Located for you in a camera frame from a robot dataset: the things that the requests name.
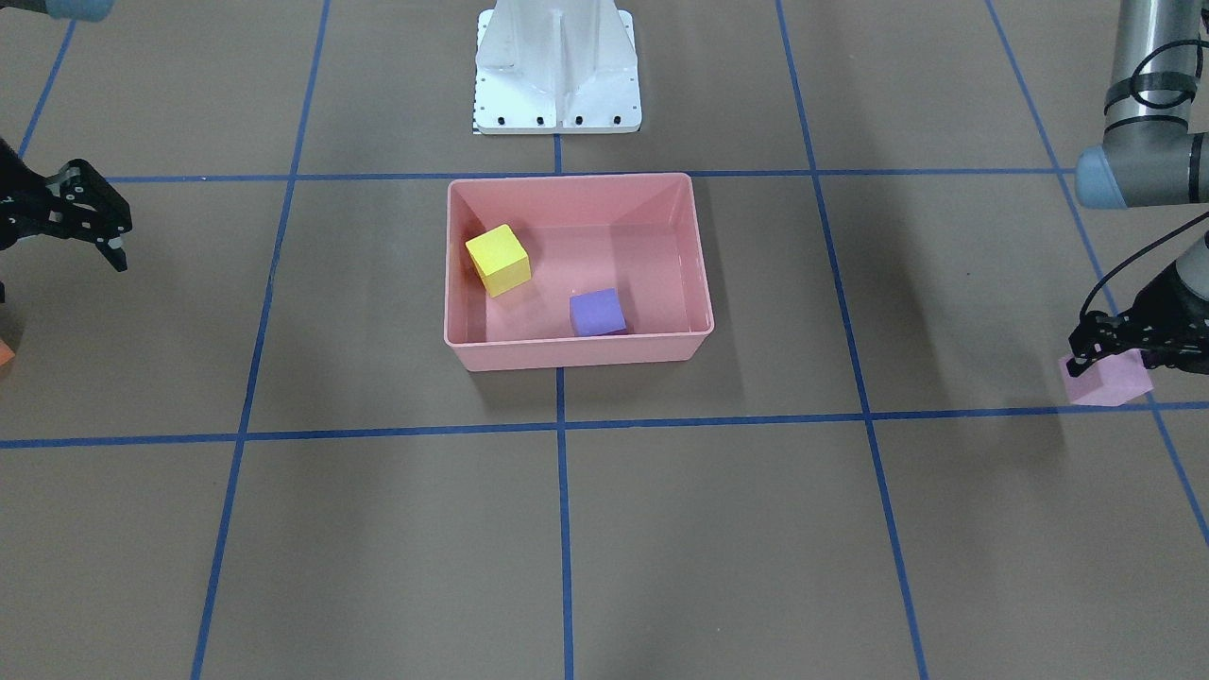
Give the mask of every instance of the blue cube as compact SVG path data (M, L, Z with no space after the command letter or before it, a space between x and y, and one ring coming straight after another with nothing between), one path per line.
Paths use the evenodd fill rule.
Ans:
M572 296L571 325L580 338L624 332L625 315L617 288Z

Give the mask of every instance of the blue joint cap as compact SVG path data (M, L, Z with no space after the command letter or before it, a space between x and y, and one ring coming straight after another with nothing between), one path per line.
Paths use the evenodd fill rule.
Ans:
M109 16L116 0L46 0L46 13L57 19L99 22Z
M1075 194L1084 208L1120 211L1128 207L1104 146L1091 146L1080 154L1075 166Z

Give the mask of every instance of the white plastic stand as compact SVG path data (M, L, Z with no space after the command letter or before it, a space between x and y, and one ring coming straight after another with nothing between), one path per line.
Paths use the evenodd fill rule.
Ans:
M613 0L498 0L479 16L474 127L484 134L635 132L634 17Z

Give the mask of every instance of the yellow cube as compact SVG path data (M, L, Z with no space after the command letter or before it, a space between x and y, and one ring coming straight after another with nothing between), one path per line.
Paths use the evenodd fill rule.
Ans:
M516 240L513 227L502 224L465 242L474 270L479 272L487 294L494 298L533 277L528 253Z

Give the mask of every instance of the pink plastic bin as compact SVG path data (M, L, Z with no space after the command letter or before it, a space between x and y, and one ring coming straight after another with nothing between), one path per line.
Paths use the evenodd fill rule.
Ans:
M465 242L511 225L533 280L488 298ZM577 338L571 296L617 288L625 335ZM713 330L687 174L459 179L449 189L445 342L468 370L684 361Z

